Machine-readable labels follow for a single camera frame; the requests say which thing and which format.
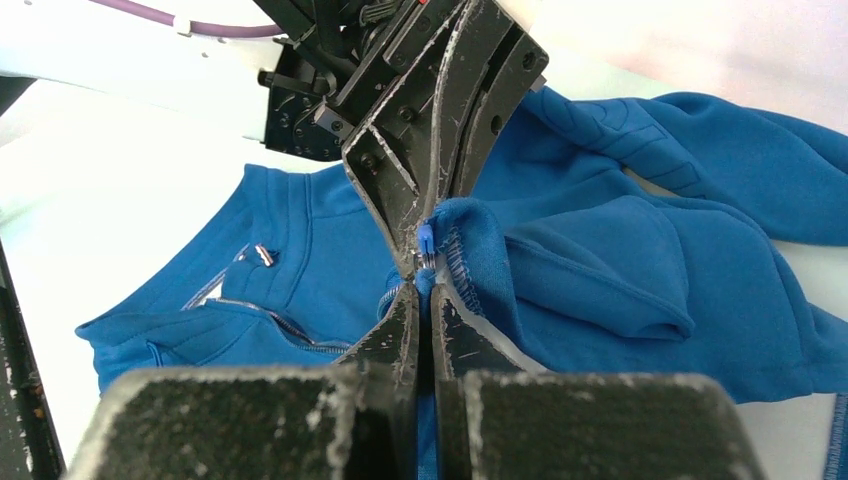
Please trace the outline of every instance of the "blue hoodie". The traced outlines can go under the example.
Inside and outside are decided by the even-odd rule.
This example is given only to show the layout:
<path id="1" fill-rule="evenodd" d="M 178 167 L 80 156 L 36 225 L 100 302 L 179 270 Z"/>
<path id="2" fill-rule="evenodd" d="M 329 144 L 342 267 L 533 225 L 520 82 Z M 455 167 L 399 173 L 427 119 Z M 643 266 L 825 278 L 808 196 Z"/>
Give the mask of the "blue hoodie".
<path id="1" fill-rule="evenodd" d="M 848 324 L 806 301 L 769 241 L 848 245 L 846 172 L 848 138 L 798 119 L 544 89 L 473 198 L 430 223 L 469 309 L 552 370 L 697 372 L 737 402 L 778 401 L 848 391 Z M 391 272 L 340 166 L 247 166 L 189 245 L 77 334 L 101 390 L 139 367 L 326 364 L 377 323 Z"/>

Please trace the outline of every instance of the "garment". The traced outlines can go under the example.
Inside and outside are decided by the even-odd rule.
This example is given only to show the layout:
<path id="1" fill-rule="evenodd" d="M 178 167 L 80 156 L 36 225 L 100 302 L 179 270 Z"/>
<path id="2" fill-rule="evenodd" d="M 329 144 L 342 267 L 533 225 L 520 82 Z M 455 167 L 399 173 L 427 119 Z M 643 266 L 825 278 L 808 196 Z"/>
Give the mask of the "garment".
<path id="1" fill-rule="evenodd" d="M 848 391 L 848 326 L 807 303 L 768 241 L 848 245 L 846 171 L 848 138 L 790 117 L 543 89 L 474 198 L 431 223 L 466 306 L 545 366 L 699 372 L 737 402 L 776 401 Z M 394 278 L 341 167 L 247 166 L 172 262 L 77 333 L 101 389 L 144 366 L 328 363 L 376 324 Z"/>

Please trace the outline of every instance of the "worn black surface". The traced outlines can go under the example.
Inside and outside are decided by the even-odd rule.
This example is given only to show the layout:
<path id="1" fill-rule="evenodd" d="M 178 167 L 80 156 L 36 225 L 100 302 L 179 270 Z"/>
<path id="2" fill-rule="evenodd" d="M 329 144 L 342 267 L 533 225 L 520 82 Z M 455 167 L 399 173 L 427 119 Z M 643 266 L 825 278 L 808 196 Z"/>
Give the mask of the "worn black surface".
<path id="1" fill-rule="evenodd" d="M 447 287 L 436 285 L 431 295 L 439 468 L 444 480 L 466 480 L 471 478 L 471 459 L 465 398 L 458 379 L 479 369 L 521 369 L 463 320 L 455 305 L 459 300 L 452 298 Z"/>
<path id="2" fill-rule="evenodd" d="M 274 72 L 261 81 L 270 89 L 265 123 L 265 148 L 317 161 L 341 159 L 341 143 L 316 125 L 312 114 L 331 86 L 314 66 L 281 40 L 283 53 Z"/>
<path id="3" fill-rule="evenodd" d="M 705 377 L 471 374 L 477 478 L 762 480 L 733 403 Z"/>
<path id="4" fill-rule="evenodd" d="M 0 357 L 0 478 L 59 478 L 64 462 L 2 244 Z"/>
<path id="5" fill-rule="evenodd" d="M 414 478 L 417 466 L 416 400 L 421 341 L 418 319 L 418 292 L 414 285 L 404 284 L 385 318 L 339 359 L 342 365 L 358 365 L 360 371 L 370 369 L 372 379 L 382 375 L 375 366 L 386 367 L 388 378 L 379 379 L 378 383 L 391 384 L 392 403 L 384 408 L 391 411 L 392 450 L 402 478 Z M 379 398 L 371 400 L 372 404 L 378 402 Z"/>
<path id="6" fill-rule="evenodd" d="M 401 276 L 409 279 L 416 228 L 449 192 L 470 191 L 547 56 L 495 0 L 419 3 L 396 37 L 374 48 L 384 50 L 400 76 L 361 121 L 351 122 L 357 126 L 342 153 Z M 407 50 L 415 55 L 407 58 Z M 532 65 L 514 68 L 528 54 Z"/>
<path id="7" fill-rule="evenodd" d="M 387 370 L 172 372 L 107 392 L 96 415 L 117 414 L 88 432 L 69 479 L 400 478 Z"/>

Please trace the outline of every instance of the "white background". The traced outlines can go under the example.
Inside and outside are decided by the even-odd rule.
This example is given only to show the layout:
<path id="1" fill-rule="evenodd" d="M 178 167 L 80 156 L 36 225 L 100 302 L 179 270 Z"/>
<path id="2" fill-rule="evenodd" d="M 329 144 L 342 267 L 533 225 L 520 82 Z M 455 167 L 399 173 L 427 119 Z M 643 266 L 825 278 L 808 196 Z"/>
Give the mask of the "white background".
<path id="1" fill-rule="evenodd" d="M 44 19 L 55 2 L 26 7 L 42 8 Z M 145 3 L 196 20 L 267 22 L 248 0 Z M 22 5 L 0 0 L 0 12 L 36 11 Z M 173 256 L 223 203 L 245 162 L 298 171 L 318 166 L 239 138 L 262 124 L 262 90 L 251 82 L 256 68 L 275 61 L 267 46 L 236 42 L 228 49 L 108 19 L 64 19 L 61 28 L 77 35 L 62 32 L 65 42 L 52 49 L 36 37 L 58 30 L 19 31 L 10 46 L 0 28 L 0 67 L 10 51 L 36 45 L 24 63 L 38 67 L 39 76 L 113 93 L 39 82 L 0 119 L 0 235 L 67 460 L 97 402 L 91 349 L 73 328 Z M 147 29 L 146 36 L 133 28 Z M 838 0 L 546 0 L 533 29 L 552 57 L 549 83 L 573 98 L 696 90 L 843 132 L 846 32 L 848 2 Z M 57 48 L 63 62 L 55 59 Z M 141 53 L 149 58 L 127 58 Z M 94 78 L 101 81 L 89 82 Z M 848 251 L 780 248 L 811 301 L 848 317 Z M 814 396 L 740 408 L 770 478 L 821 478 L 832 403 Z"/>

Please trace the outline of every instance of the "zipper slider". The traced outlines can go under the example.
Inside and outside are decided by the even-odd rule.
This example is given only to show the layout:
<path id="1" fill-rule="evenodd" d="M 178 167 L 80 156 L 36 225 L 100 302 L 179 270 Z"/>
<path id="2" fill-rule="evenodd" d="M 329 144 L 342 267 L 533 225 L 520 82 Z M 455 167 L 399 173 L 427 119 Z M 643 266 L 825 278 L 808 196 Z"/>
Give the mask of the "zipper slider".
<path id="1" fill-rule="evenodd" d="M 418 227 L 418 253 L 424 268 L 435 270 L 436 268 L 436 245 L 433 238 L 433 227 L 425 223 Z"/>
<path id="2" fill-rule="evenodd" d="M 274 265 L 274 254 L 268 251 L 261 243 L 254 247 L 256 249 L 256 253 L 259 255 L 259 258 L 262 260 L 262 263 L 265 264 L 266 267 L 271 267 Z"/>

